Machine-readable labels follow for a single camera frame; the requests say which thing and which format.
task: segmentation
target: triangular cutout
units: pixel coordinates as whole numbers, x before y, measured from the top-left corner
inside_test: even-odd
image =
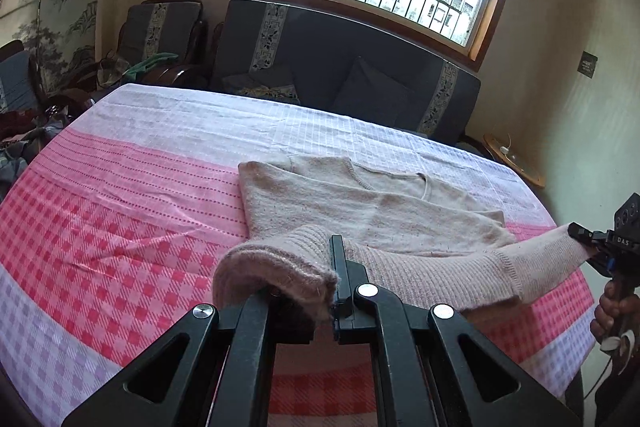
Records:
[[[127,391],[153,403],[162,403],[188,344],[189,335],[177,335],[127,383]]]
[[[492,360],[468,335],[460,335],[458,344],[465,355],[482,400],[491,403],[518,390],[517,380]]]

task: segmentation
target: red checkered pattern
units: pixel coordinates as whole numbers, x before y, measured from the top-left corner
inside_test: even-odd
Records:
[[[237,171],[68,129],[0,206],[0,263],[66,331],[126,365],[196,303],[247,237]],[[508,225],[519,240],[544,227]],[[580,272],[486,334],[530,359],[592,304]],[[270,412],[375,410],[369,365],[274,377]]]

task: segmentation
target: hand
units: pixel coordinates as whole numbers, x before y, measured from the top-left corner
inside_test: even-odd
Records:
[[[604,334],[608,333],[613,326],[613,321],[620,314],[633,314],[632,324],[640,323],[640,298],[631,295],[622,301],[614,300],[616,286],[613,281],[609,281],[604,286],[604,293],[600,297],[600,304],[594,312],[595,319],[591,321],[590,330],[598,343],[601,343]]]

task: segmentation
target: knit sweater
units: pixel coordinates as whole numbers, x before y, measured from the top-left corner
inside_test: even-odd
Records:
[[[593,253],[566,227],[517,243],[500,211],[423,173],[311,156],[238,169],[250,240],[216,268],[218,306],[271,284],[313,317],[326,317],[338,280],[328,248],[333,233],[372,283],[423,308],[448,303],[476,322],[544,295]]]

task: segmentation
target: bed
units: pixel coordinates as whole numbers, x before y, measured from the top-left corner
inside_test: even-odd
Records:
[[[501,208],[519,240],[554,227],[510,169],[409,133],[263,100],[121,87],[53,140],[0,206],[0,362],[42,425],[59,426],[210,300],[217,262],[247,238],[238,162],[273,152],[428,172]],[[561,396],[593,346],[592,314],[576,271],[484,333]],[[301,368],[279,351],[270,425],[375,425],[361,355]]]

